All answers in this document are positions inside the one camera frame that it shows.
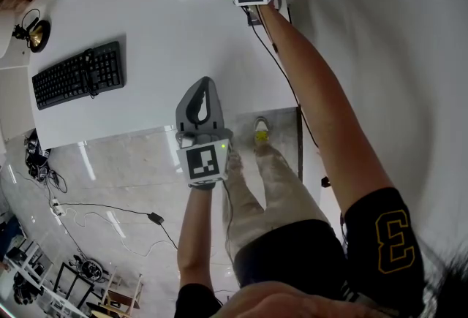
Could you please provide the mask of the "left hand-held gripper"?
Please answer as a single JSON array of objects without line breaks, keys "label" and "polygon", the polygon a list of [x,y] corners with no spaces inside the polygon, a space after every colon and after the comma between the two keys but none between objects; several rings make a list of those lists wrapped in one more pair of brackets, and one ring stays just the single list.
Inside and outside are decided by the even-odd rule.
[{"label": "left hand-held gripper", "polygon": [[233,133],[224,126],[216,84],[202,77],[184,94],[175,111],[177,156],[189,187],[209,190],[227,180]]}]

